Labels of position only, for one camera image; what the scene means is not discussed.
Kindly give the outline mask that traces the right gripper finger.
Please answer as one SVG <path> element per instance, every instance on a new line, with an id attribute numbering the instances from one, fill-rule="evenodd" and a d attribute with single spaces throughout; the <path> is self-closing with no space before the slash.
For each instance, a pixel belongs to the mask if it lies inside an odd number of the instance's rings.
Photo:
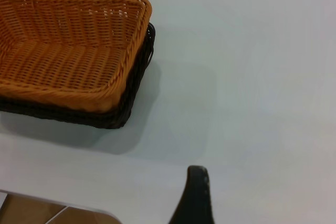
<path id="1" fill-rule="evenodd" d="M 209 175 L 205 167 L 188 167 L 184 191 L 170 223 L 215 223 Z"/>

